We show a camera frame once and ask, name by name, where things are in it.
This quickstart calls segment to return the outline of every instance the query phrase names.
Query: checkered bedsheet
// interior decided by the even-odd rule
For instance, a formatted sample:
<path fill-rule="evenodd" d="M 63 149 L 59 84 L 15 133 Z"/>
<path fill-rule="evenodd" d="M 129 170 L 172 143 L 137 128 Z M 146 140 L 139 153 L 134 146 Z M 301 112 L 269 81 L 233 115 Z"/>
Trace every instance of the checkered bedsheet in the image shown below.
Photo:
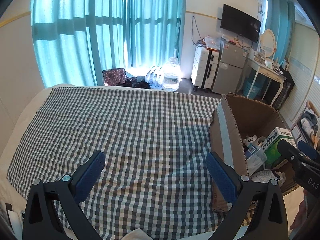
<path fill-rule="evenodd" d="M 54 88 L 25 131 L 7 178 L 27 199 L 36 178 L 55 181 L 101 150 L 105 168 L 81 208 L 103 239 L 136 228 L 153 239 L 214 230 L 223 214 L 212 211 L 205 157 L 218 103 L 164 91 Z"/>

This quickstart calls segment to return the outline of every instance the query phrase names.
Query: vanity table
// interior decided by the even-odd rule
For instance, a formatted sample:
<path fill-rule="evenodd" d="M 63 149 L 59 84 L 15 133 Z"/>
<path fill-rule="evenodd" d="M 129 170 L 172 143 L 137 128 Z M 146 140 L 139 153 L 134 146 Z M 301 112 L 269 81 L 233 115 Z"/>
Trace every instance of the vanity table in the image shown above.
<path fill-rule="evenodd" d="M 282 76 L 281 74 L 279 74 L 278 72 L 276 72 L 276 71 L 274 71 L 274 70 L 272 70 L 270 68 L 267 68 L 265 65 L 261 64 L 260 62 L 255 61 L 255 60 L 250 59 L 250 58 L 248 58 L 248 60 L 247 60 L 247 65 L 250 66 L 252 69 L 254 69 L 256 71 L 256 74 L 254 76 L 254 79 L 253 79 L 253 82 L 252 82 L 252 85 L 250 87 L 250 90 L 249 90 L 249 93 L 248 93 L 247 97 L 251 93 L 253 85 L 254 85 L 254 83 L 255 83 L 255 81 L 257 79 L 258 73 L 270 78 L 268 86 L 267 86 L 267 89 L 264 92 L 264 95 L 263 95 L 262 99 L 264 99 L 264 97 L 265 97 L 265 95 L 266 95 L 266 93 L 268 91 L 268 88 L 270 86 L 271 80 L 274 80 L 274 81 L 277 81 L 278 83 L 280 83 L 279 90 L 278 90 L 278 92 L 276 93 L 275 97 L 273 98 L 273 100 L 271 102 L 271 106 L 272 106 L 273 103 L 275 102 L 275 100 L 277 99 L 277 97 L 279 96 L 282 88 L 283 88 L 283 83 L 285 81 L 285 77 Z M 243 83 L 244 83 L 244 79 L 245 79 L 245 75 L 242 75 L 241 85 L 237 89 L 237 92 L 239 92 L 242 89 L 242 86 L 243 86 Z"/>

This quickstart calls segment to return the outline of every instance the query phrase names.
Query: suitcase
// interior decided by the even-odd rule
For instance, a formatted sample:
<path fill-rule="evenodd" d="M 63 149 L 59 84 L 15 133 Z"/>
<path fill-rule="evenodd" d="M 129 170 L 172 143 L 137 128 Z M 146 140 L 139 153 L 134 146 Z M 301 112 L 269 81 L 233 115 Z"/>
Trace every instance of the suitcase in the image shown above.
<path fill-rule="evenodd" d="M 204 47 L 196 48 L 191 81 L 194 91 L 197 88 L 210 89 L 216 73 L 219 52 Z"/>

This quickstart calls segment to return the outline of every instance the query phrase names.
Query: blue gripper pad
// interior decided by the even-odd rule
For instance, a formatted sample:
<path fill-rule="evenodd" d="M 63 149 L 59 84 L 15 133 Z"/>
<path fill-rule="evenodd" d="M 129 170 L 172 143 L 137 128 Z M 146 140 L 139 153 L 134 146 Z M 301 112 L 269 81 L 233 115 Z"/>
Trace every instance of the blue gripper pad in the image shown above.
<path fill-rule="evenodd" d="M 101 175 L 105 162 L 105 155 L 97 151 L 84 165 L 79 166 L 72 175 L 73 181 L 71 184 L 73 185 L 71 185 L 71 187 L 74 193 L 74 200 L 77 204 L 87 199 L 96 180 Z"/>
<path fill-rule="evenodd" d="M 315 160 L 319 155 L 317 150 L 313 149 L 310 145 L 308 145 L 304 141 L 298 142 L 298 150 L 302 151 L 311 160 Z"/>
<path fill-rule="evenodd" d="M 224 197 L 224 200 L 234 204 L 238 198 L 237 187 L 212 153 L 207 154 L 206 165 L 207 170 L 209 171 L 214 182 L 217 184 L 222 196 Z"/>

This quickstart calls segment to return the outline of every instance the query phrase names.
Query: teal curtain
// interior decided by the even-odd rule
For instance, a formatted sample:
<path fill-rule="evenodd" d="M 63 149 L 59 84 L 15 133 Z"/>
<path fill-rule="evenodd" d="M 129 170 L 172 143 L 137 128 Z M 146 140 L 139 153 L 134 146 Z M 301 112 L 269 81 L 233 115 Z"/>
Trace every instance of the teal curtain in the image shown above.
<path fill-rule="evenodd" d="M 31 0 L 35 54 L 46 87 L 103 85 L 124 67 L 124 0 Z"/>
<path fill-rule="evenodd" d="M 289 0 L 268 0 L 266 29 L 273 31 L 277 41 L 275 60 L 281 64 L 291 50 L 291 36 L 295 24 L 294 3 Z"/>
<path fill-rule="evenodd" d="M 126 47 L 131 67 L 180 57 L 186 0 L 127 0 Z"/>

